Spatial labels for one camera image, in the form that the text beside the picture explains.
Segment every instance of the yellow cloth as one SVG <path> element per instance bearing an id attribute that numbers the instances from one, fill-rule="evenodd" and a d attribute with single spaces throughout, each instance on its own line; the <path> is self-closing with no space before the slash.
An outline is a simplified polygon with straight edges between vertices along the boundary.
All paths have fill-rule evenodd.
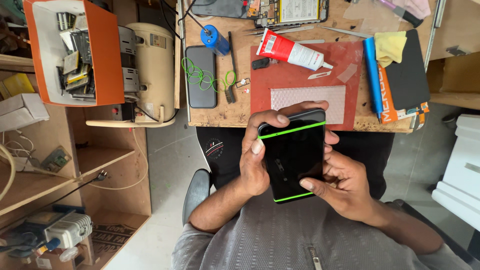
<path id="1" fill-rule="evenodd" d="M 384 68 L 395 61 L 402 62 L 403 47 L 407 38 L 406 31 L 375 33 L 375 53 L 378 63 Z"/>

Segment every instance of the hand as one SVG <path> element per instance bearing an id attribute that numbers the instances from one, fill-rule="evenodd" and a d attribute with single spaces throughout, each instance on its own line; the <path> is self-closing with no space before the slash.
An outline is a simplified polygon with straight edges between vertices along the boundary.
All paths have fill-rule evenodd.
<path id="1" fill-rule="evenodd" d="M 276 110 L 266 110 L 252 114 L 248 121 L 245 137 L 242 140 L 242 156 L 240 158 L 240 173 L 238 179 L 239 187 L 250 196 L 260 195 L 268 189 L 270 177 L 263 161 L 265 146 L 261 139 L 258 139 L 258 126 L 261 123 L 268 123 L 274 127 L 286 127 L 290 120 L 285 116 L 302 110 L 313 108 L 328 109 L 326 101 L 304 101 Z M 325 153 L 332 151 L 329 144 L 338 143 L 338 136 L 326 130 L 325 132 Z"/>
<path id="2" fill-rule="evenodd" d="M 369 225 L 376 222 L 379 204 L 372 199 L 365 165 L 336 151 L 324 156 L 326 182 L 303 178 L 300 185 L 330 204 L 345 218 Z"/>

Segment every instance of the orange box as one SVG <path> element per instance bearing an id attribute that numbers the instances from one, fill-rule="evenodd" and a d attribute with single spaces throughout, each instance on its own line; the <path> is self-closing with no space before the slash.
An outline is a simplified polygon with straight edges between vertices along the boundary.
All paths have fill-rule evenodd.
<path id="1" fill-rule="evenodd" d="M 385 68 L 381 65 L 378 65 L 378 76 L 380 78 L 380 90 L 382 92 L 382 105 L 384 111 L 382 112 L 382 124 L 395 122 L 400 119 L 412 117 L 418 115 L 419 111 L 429 112 L 428 104 L 426 102 L 422 103 L 421 108 L 417 108 L 416 112 L 407 114 L 406 110 L 395 110 L 393 106 L 392 92 L 390 90 L 390 85 L 388 83 L 387 73 Z"/>
<path id="2" fill-rule="evenodd" d="M 125 102 L 116 15 L 87 0 L 24 0 L 24 11 L 38 89 L 44 103 L 87 107 Z M 70 94 L 62 96 L 56 67 L 63 66 L 67 52 L 59 35 L 57 12 L 86 15 L 96 100 L 77 100 Z"/>

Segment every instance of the phone screen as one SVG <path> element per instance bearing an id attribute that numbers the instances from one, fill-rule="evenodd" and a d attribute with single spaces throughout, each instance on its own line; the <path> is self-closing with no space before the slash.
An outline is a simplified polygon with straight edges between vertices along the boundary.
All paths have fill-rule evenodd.
<path id="1" fill-rule="evenodd" d="M 261 130 L 259 135 L 266 147 L 265 162 L 276 203 L 313 196 L 300 186 L 300 180 L 322 179 L 324 119 L 323 111 L 306 113 L 291 119 L 286 128 L 266 126 Z"/>

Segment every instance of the bubble wrap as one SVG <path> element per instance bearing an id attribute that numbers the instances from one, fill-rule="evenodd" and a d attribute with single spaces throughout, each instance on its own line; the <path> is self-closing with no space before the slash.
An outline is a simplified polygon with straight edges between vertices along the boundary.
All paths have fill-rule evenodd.
<path id="1" fill-rule="evenodd" d="M 343 124 L 345 113 L 345 86 L 316 86 L 271 89 L 272 109 L 279 110 L 307 100 L 326 100 L 327 124 Z"/>

